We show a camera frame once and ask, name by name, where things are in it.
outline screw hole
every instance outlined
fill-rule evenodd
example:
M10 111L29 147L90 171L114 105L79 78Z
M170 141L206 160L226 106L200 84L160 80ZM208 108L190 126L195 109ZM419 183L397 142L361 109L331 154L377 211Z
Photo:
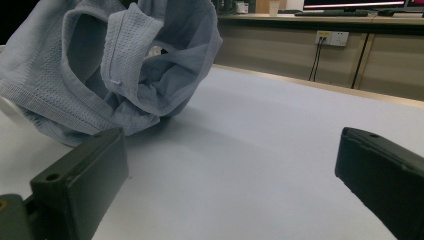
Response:
M50 174L49 176L46 177L47 181L54 181L56 179L58 179L60 177L59 174Z
M4 208L6 208L7 206L7 202L4 200L0 200L0 210L3 210Z

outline cable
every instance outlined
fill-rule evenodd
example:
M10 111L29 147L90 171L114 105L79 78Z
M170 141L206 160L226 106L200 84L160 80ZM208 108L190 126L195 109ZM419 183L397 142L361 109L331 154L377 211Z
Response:
M359 62L358 65L356 66L356 70L355 70L355 76L353 77L353 81L352 81L352 85L350 86L351 89L355 88L355 84L356 84L356 78L358 77L358 73L359 73L359 68L361 67L361 63L362 63L362 58L364 57L364 53L365 53L365 49L367 47L367 43L368 43L368 37L369 37L369 33L367 33L367 36L365 37L365 44L362 47L362 51L361 51L361 56L359 57Z
M317 58L318 58L318 52L320 51L320 46L322 46L322 44L324 43L325 39L326 38L319 37L318 45L317 45L317 50L315 52L314 64L312 65L312 69L311 69L311 73L309 74L308 81L311 81L312 73L314 72L314 69L315 69L315 63L317 62Z
M318 64L319 64L319 57L321 56L321 48L322 48L322 45L324 45L323 43L324 43L324 40L321 42L321 44L319 45L319 48L318 48L318 59L317 59L317 65L315 66L314 82L315 82L315 76L317 75Z

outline power cord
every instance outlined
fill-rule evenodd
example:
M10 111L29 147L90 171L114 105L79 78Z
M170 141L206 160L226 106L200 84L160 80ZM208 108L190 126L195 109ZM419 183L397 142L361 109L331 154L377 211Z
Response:
M312 74L314 74L314 82L315 82L315 77L317 75L317 69L318 69L318 63L319 63L319 57L321 55L321 48L326 39L327 39L326 37L319 37L317 50L315 52L314 64L312 65L312 69L311 69L311 73L309 74L308 81L311 81Z

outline table surface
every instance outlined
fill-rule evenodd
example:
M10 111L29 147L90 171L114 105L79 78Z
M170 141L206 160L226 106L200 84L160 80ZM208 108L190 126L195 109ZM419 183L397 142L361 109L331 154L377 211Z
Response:
M0 100L0 194L28 197L70 148ZM131 177L93 239L394 239L335 177L340 134L424 155L423 120L421 102L214 67L182 114L127 138Z

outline cup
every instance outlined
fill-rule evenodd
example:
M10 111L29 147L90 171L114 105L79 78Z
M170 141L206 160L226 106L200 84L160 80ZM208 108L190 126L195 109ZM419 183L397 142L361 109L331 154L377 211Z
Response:
M269 16L276 17L280 8L280 1L269 1Z
M236 2L236 11L237 13L246 13L244 2Z

